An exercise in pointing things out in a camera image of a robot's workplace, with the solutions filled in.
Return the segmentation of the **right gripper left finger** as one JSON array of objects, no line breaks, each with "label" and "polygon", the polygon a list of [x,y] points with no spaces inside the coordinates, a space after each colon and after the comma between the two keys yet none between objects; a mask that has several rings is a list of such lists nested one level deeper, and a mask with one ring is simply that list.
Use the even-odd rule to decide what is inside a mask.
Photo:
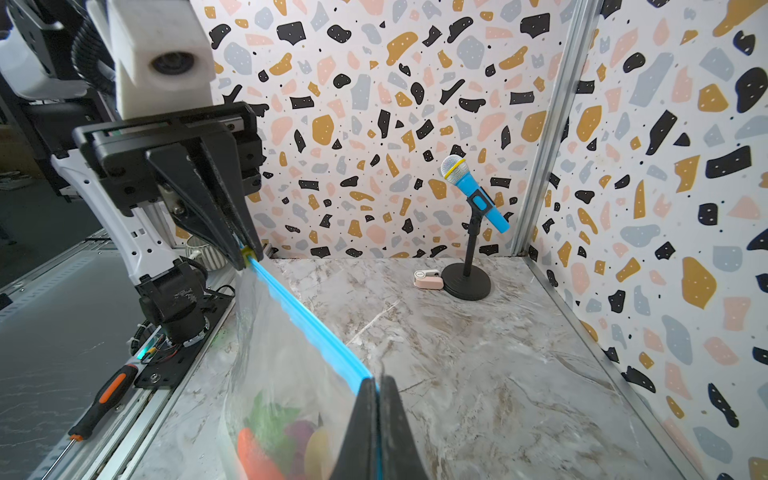
[{"label": "right gripper left finger", "polygon": [[362,381],[331,480],[376,480],[378,394],[373,378]]}]

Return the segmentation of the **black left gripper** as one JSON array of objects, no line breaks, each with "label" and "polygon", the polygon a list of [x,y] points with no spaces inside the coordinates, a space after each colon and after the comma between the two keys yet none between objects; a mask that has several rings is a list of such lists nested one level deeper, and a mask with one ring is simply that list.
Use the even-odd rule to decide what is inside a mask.
[{"label": "black left gripper", "polygon": [[266,112],[265,104],[236,102],[86,125],[73,139],[122,214],[159,200],[164,185],[183,209],[174,220],[243,270],[243,248],[263,259],[246,196],[261,188],[258,120]]}]

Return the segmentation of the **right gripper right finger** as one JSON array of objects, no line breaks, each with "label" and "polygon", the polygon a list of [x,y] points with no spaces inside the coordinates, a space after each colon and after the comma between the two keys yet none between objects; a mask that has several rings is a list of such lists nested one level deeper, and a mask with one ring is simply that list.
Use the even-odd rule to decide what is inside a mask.
[{"label": "right gripper right finger", "polygon": [[379,382],[379,456],[385,480],[427,480],[400,391],[392,376]]}]

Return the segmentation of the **clear zip top bag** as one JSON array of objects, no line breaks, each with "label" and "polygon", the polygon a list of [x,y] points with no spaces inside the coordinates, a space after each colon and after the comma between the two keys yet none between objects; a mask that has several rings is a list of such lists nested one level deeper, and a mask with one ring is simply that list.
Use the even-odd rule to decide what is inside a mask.
[{"label": "clear zip top bag", "polygon": [[[228,479],[247,479],[237,438],[254,397],[299,408],[329,434],[334,467],[362,381],[370,372],[284,284],[269,259],[245,256],[236,286],[239,351],[223,400],[217,446]],[[304,459],[284,479],[306,479]]]}]

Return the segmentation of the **green lettuce toy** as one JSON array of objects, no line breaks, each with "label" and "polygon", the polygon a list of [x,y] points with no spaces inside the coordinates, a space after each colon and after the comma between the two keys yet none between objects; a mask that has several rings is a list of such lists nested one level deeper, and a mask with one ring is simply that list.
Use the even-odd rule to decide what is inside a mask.
[{"label": "green lettuce toy", "polygon": [[246,425],[267,456],[288,475],[297,450],[297,441],[285,430],[299,419],[301,410],[271,401],[263,392],[253,399]]}]

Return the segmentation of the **orange carrot toy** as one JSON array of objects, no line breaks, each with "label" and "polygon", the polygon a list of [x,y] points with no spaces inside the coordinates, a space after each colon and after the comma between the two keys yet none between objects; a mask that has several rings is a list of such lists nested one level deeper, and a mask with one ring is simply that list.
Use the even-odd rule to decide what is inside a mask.
[{"label": "orange carrot toy", "polygon": [[240,430],[237,438],[238,459],[248,480],[283,480],[278,465],[262,449],[250,428]]}]

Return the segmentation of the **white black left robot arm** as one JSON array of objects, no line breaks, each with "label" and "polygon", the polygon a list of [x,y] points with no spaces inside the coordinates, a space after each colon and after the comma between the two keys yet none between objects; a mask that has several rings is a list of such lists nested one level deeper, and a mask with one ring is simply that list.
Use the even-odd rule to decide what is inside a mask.
[{"label": "white black left robot arm", "polygon": [[207,277],[159,232],[160,207],[236,269],[262,245],[246,197],[265,157],[261,105],[216,104],[213,49],[188,1],[5,1],[1,108],[55,188],[71,187],[120,251],[172,344],[211,327]]}]

